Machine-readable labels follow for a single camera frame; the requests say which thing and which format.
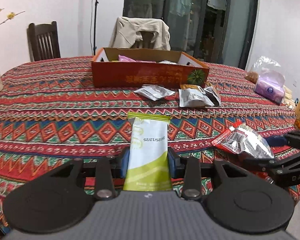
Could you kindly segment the green white snack packet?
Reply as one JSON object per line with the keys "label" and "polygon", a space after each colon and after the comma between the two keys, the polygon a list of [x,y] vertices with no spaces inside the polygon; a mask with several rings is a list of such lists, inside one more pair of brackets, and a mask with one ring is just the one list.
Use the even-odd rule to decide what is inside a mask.
{"label": "green white snack packet", "polygon": [[166,115],[128,112],[132,126],[124,191],[170,191]]}

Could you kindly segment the red silver snack packet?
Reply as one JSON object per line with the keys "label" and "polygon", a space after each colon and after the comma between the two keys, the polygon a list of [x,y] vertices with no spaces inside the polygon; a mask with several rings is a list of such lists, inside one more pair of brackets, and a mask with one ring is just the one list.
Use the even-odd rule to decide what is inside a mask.
{"label": "red silver snack packet", "polygon": [[231,154],[250,156],[255,159],[274,159],[266,139],[245,122],[235,122],[211,143],[219,150]]}

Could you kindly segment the silver snack packet right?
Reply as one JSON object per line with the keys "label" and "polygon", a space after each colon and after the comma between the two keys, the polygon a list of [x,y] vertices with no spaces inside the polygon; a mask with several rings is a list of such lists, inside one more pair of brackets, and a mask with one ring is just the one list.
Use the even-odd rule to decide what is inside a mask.
{"label": "silver snack packet right", "polygon": [[179,107],[210,107],[214,103],[202,92],[197,89],[179,89]]}

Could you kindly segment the patterned red tablecloth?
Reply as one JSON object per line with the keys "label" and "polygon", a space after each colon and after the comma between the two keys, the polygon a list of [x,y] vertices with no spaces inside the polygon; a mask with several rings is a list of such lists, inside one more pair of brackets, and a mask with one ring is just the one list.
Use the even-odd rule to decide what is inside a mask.
{"label": "patterned red tablecloth", "polygon": [[178,96],[151,102],[134,89],[95,88],[90,57],[25,63],[3,75],[0,92],[0,225],[6,239],[246,239],[200,213],[199,205],[177,201],[183,181],[162,200],[123,195],[100,213],[65,232],[48,235],[12,230],[3,214],[5,197],[17,187],[75,157],[92,163],[129,145],[128,112],[171,117],[168,144],[175,152],[211,163],[221,152],[212,139],[237,120],[264,136],[293,129],[294,113],[260,97],[235,67],[209,64],[208,80],[221,95],[220,107],[186,109]]}

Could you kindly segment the orange snack packet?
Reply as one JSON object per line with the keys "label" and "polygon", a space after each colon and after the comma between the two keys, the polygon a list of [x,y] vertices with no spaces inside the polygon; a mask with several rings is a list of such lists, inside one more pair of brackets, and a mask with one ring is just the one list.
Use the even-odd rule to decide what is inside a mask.
{"label": "orange snack packet", "polygon": [[196,90],[203,90],[201,86],[192,85],[192,84],[181,84],[181,89],[196,89]]}

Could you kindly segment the silver snack packet left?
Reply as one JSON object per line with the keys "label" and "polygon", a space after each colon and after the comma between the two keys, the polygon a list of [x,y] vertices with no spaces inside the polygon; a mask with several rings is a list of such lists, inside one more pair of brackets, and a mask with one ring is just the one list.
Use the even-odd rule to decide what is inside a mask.
{"label": "silver snack packet left", "polygon": [[175,91],[169,90],[158,85],[144,85],[141,88],[135,90],[134,93],[146,97],[152,101],[157,101],[167,96],[174,95]]}

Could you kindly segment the purple tissue pack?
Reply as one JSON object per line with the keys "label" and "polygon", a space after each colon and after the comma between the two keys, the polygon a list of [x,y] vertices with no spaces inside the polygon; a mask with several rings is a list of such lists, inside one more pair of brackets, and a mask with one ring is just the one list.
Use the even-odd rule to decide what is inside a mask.
{"label": "purple tissue pack", "polygon": [[285,77],[274,70],[262,69],[256,81],[254,92],[280,105],[285,97]]}

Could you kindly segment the orange cardboard box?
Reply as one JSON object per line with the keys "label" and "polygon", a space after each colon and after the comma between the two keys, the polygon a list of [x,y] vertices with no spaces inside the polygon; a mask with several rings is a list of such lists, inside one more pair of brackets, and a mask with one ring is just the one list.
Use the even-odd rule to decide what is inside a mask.
{"label": "orange cardboard box", "polygon": [[[119,62],[119,55],[155,63]],[[96,88],[143,85],[179,88],[181,84],[204,87],[210,68],[181,51],[101,48],[92,59],[91,71]]]}

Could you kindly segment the clear plastic bag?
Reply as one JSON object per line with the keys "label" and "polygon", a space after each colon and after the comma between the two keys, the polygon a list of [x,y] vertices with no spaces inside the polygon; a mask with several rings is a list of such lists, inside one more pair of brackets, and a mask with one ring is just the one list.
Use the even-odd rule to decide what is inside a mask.
{"label": "clear plastic bag", "polygon": [[281,65],[277,61],[275,61],[267,56],[261,56],[248,69],[244,78],[252,83],[256,83],[259,75],[262,74],[264,71],[278,70],[280,67],[281,67]]}

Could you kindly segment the pink packet in box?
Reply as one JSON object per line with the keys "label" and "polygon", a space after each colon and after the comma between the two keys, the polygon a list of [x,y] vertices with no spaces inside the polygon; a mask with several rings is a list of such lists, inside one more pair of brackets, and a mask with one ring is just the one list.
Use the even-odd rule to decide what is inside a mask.
{"label": "pink packet in box", "polygon": [[118,56],[119,62],[129,62],[129,63],[155,63],[155,61],[142,61],[142,60],[134,60],[130,57],[124,56],[124,55],[119,55]]}

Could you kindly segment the black light stand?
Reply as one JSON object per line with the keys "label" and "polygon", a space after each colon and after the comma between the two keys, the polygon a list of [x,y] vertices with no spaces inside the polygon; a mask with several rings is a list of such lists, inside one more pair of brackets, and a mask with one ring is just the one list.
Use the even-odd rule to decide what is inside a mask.
{"label": "black light stand", "polygon": [[91,16],[90,16],[90,47],[91,54],[95,55],[96,52],[96,30],[97,30],[97,8],[98,0],[91,0]]}

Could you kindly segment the wooden chair with jacket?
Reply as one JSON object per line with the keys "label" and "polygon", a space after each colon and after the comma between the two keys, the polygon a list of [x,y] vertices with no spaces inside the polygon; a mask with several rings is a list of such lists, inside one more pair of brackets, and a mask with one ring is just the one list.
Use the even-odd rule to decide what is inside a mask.
{"label": "wooden chair with jacket", "polygon": [[147,32],[147,31],[141,31],[140,32],[142,39],[136,40],[135,43],[132,45],[132,48],[139,49],[139,48],[145,48],[145,49],[153,49],[154,43],[152,42],[154,38],[154,33]]}

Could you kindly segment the beige jacket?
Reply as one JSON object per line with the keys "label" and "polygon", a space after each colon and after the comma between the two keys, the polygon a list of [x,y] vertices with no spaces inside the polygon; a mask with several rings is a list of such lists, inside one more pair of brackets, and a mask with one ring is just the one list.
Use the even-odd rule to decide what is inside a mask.
{"label": "beige jacket", "polygon": [[140,32],[154,33],[152,42],[156,50],[170,50],[169,26],[156,18],[128,18],[119,17],[116,20],[110,48],[132,48],[136,40],[142,39]]}

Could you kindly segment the dark wooden chair left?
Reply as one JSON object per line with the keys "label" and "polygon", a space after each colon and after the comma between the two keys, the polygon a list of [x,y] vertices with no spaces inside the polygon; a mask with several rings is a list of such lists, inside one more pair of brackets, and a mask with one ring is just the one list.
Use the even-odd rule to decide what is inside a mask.
{"label": "dark wooden chair left", "polygon": [[30,23],[27,29],[27,38],[32,61],[57,59],[61,57],[56,21],[52,21],[50,24]]}

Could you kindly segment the sliding glass door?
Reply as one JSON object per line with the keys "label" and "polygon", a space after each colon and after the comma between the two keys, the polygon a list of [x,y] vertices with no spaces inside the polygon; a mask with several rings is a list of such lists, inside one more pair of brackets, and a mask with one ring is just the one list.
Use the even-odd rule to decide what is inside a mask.
{"label": "sliding glass door", "polygon": [[123,15],[163,20],[172,50],[245,69],[257,7],[258,0],[124,0]]}

